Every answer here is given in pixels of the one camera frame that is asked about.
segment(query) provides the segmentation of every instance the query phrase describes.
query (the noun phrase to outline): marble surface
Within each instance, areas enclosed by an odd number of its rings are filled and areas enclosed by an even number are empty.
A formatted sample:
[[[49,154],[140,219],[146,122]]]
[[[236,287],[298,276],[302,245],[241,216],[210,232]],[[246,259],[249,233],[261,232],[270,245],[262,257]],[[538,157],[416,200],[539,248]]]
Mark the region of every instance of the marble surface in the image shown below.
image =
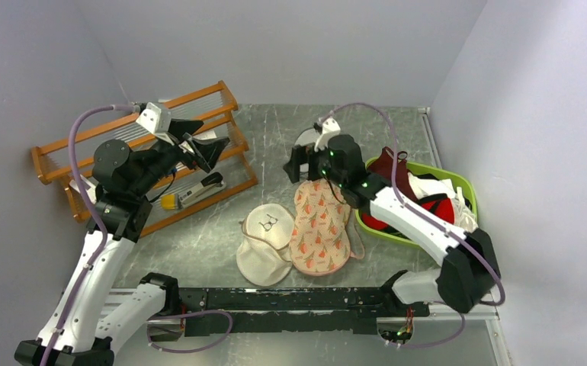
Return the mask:
[[[182,287],[254,287],[240,274],[236,250],[242,240],[239,221],[253,208],[278,203],[294,210],[292,185],[282,171],[290,149],[300,132],[330,111],[327,105],[243,105],[235,113],[236,122],[250,145],[247,159],[258,176],[259,184],[240,194],[208,207],[171,226],[142,238],[123,264],[115,287],[136,287],[139,279],[151,271],[170,275]],[[415,108],[384,108],[399,134],[399,146],[409,160],[434,164],[425,129]],[[385,122],[374,112],[353,107],[335,116],[344,132],[361,145],[364,160],[378,156],[383,146],[392,146]],[[233,178],[230,169],[220,166],[225,178]],[[365,247],[365,258],[351,258],[341,270],[324,277],[310,277],[295,268],[277,287],[379,286],[402,269],[423,271],[437,265],[423,251],[377,239],[357,229]],[[353,242],[358,240],[353,226],[348,228]]]

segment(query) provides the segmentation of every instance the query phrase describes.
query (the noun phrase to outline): purple cable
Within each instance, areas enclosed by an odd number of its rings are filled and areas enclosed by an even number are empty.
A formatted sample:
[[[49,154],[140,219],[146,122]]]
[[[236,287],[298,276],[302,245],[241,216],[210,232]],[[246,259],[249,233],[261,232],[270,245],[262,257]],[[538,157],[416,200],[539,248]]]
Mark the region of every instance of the purple cable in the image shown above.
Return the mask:
[[[388,127],[390,128],[390,133],[392,134],[392,137],[393,137],[393,154],[394,154],[394,156],[397,156],[399,153],[399,148],[397,146],[397,135],[396,135],[396,131],[394,128],[394,124],[390,120],[390,117],[388,117],[388,115],[384,111],[373,106],[372,104],[363,103],[363,102],[344,104],[340,107],[336,107],[333,110],[331,110],[325,117],[321,118],[320,122],[321,123],[324,122],[326,119],[332,117],[334,115],[334,113],[340,111],[341,109],[351,107],[353,105],[360,105],[360,106],[375,110],[386,121],[386,123],[388,123]],[[396,177],[396,166],[397,166],[397,164],[393,164],[392,175],[391,175],[392,177]],[[496,274],[496,271],[494,271],[493,268],[491,268],[491,265],[484,259],[484,257],[482,257],[481,254],[479,254],[468,242],[461,239],[459,236],[447,231],[445,226],[441,225],[438,221],[433,220],[429,215],[427,215],[425,212],[423,212],[424,210],[418,210],[412,206],[406,205],[406,199],[404,198],[405,196],[403,196],[401,194],[398,187],[396,186],[396,179],[393,178],[393,179],[391,179],[391,181],[392,181],[392,185],[393,185],[394,194],[402,206],[404,206],[405,208],[408,208],[415,215],[428,221],[431,225],[437,227],[441,231],[444,231],[445,233],[447,233],[449,235],[449,237],[455,239],[464,248],[466,248],[478,261],[480,261],[480,264],[482,264],[482,266],[489,272],[489,274],[491,275],[491,278],[493,278],[496,285],[498,285],[498,290],[500,291],[500,300],[498,300],[497,302],[480,301],[480,303],[483,305],[490,305],[490,306],[495,306],[495,307],[504,304],[505,298],[506,298],[505,288],[504,288],[504,286],[502,286],[502,282],[500,281],[500,277],[498,276],[498,274]],[[455,339],[463,332],[464,324],[466,323],[464,316],[462,314],[460,314],[460,316],[462,318],[462,324],[461,324],[460,328],[453,335],[451,335],[445,339],[442,339],[441,341],[437,341],[437,342],[426,343],[424,345],[413,345],[413,347],[410,347],[410,345],[404,345],[403,347],[405,347],[405,348],[427,348],[427,347],[432,347],[435,345],[442,345],[446,342],[449,342],[449,341]]]
[[[168,352],[168,353],[178,353],[178,354],[186,354],[186,353],[195,353],[200,351],[206,351],[209,348],[215,347],[219,345],[226,337],[229,336],[231,333],[231,329],[233,329],[233,317],[231,314],[227,313],[226,311],[222,310],[202,310],[197,311],[196,313],[189,313],[189,314],[181,314],[181,315],[168,315],[168,316],[157,316],[150,318],[150,320],[157,320],[157,319],[186,319],[186,318],[194,318],[196,316],[204,316],[207,314],[218,314],[224,315],[225,317],[229,318],[229,328],[226,330],[224,335],[222,335],[219,339],[215,342],[210,343],[209,345],[205,345],[204,347],[195,348],[195,349],[170,349],[170,348],[163,348],[158,346],[156,343],[152,342],[152,338],[150,337],[150,329],[148,327],[147,336],[148,336],[148,345],[156,350],[161,352]]]
[[[94,221],[96,222],[96,225],[98,226],[99,230],[103,234],[103,238],[101,240],[101,243],[98,245],[98,247],[94,251],[94,253],[91,255],[91,257],[89,257],[89,260],[87,261],[88,266],[86,266],[86,268],[84,267],[80,271],[78,277],[75,280],[73,287],[71,288],[71,290],[69,290],[69,295],[67,295],[67,301],[65,302],[65,306],[63,307],[62,311],[60,311],[60,315],[58,316],[58,323],[56,324],[56,329],[58,329],[58,331],[54,332],[51,335],[51,338],[49,338],[49,344],[47,344],[47,348],[44,349],[44,353],[42,354],[42,359],[40,360],[40,366],[47,365],[47,362],[49,361],[49,356],[51,355],[51,351],[53,350],[53,346],[56,344],[56,341],[58,340],[59,330],[65,326],[67,317],[69,316],[69,312],[71,312],[71,309],[73,308],[73,304],[75,303],[75,298],[78,295],[78,290],[79,290],[80,286],[82,285],[82,282],[85,280],[85,277],[87,276],[88,268],[93,266],[93,264],[96,261],[96,259],[98,258],[98,256],[103,252],[103,249],[105,248],[105,244],[107,243],[107,228],[105,227],[105,224],[103,223],[103,220],[101,219],[101,217],[98,215],[98,212],[96,211],[96,207],[89,199],[89,195],[87,194],[87,188],[85,187],[85,183],[82,181],[82,179],[80,179],[80,169],[78,167],[78,160],[76,159],[76,156],[75,156],[75,137],[78,134],[78,128],[80,128],[80,125],[82,124],[82,122],[85,121],[89,116],[91,116],[93,114],[97,114],[99,112],[127,111],[130,113],[133,113],[133,112],[137,112],[138,110],[139,110],[139,107],[137,107],[137,106],[125,105],[125,104],[111,104],[111,105],[105,105],[103,107],[94,108],[94,109],[91,109],[91,110],[86,111],[85,113],[81,114],[80,117],[78,117],[78,119],[75,120],[75,122],[72,125],[71,130],[69,131],[69,146],[68,146],[69,164],[71,165],[73,179],[74,179],[76,185],[78,186],[80,196],[82,197],[82,200],[85,202],[85,206],[87,207],[87,210],[89,211],[89,213],[91,214],[91,217],[94,219]]]

